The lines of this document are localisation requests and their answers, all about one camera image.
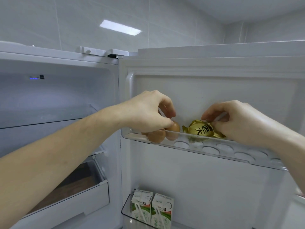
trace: forearm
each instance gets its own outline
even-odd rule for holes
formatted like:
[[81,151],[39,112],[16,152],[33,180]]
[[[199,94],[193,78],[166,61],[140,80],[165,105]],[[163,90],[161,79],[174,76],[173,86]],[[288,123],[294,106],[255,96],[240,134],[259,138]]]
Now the forearm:
[[270,140],[269,147],[278,154],[301,191],[305,193],[305,137],[289,131],[287,135]]
[[118,108],[105,108],[0,159],[0,228],[26,215],[121,127]]

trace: brown egg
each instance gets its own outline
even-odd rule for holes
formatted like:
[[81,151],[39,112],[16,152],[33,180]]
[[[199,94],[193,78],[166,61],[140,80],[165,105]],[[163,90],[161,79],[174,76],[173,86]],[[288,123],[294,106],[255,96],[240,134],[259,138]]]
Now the brown egg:
[[165,130],[173,131],[173,132],[166,132],[166,138],[168,140],[176,140],[179,135],[174,132],[180,132],[180,125],[176,121],[174,121],[173,125],[169,128],[165,128]]
[[147,137],[150,142],[161,143],[165,138],[165,131],[157,130],[154,132],[149,132]]

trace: egg tray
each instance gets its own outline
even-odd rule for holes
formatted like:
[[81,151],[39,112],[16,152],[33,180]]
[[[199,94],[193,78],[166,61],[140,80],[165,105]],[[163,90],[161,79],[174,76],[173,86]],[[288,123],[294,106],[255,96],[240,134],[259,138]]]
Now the egg tray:
[[122,137],[192,153],[245,162],[272,169],[287,170],[279,157],[266,148],[246,146],[232,140],[197,136],[183,132],[164,131],[170,134],[171,139],[176,139],[168,140],[165,138],[162,142],[155,143],[149,141],[146,135],[142,135],[131,128],[123,129]]

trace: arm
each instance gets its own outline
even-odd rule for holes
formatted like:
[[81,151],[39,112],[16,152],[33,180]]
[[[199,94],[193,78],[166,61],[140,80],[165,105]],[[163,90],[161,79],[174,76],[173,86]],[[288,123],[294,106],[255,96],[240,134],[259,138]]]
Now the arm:
[[[222,112],[227,114],[214,121]],[[237,100],[213,104],[202,120],[236,142],[277,153],[301,191],[305,192],[305,137]]]
[[175,114],[169,97],[143,92],[0,158],[0,228],[26,215],[121,127],[151,132],[172,125]]

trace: milk carton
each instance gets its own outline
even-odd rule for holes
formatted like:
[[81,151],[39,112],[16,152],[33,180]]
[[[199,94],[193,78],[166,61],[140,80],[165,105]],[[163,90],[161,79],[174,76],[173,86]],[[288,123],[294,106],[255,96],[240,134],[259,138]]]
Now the milk carton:
[[151,225],[151,202],[153,192],[135,190],[132,197],[132,217]]
[[151,225],[160,229],[170,229],[173,213],[173,198],[162,194],[155,194],[152,201]]

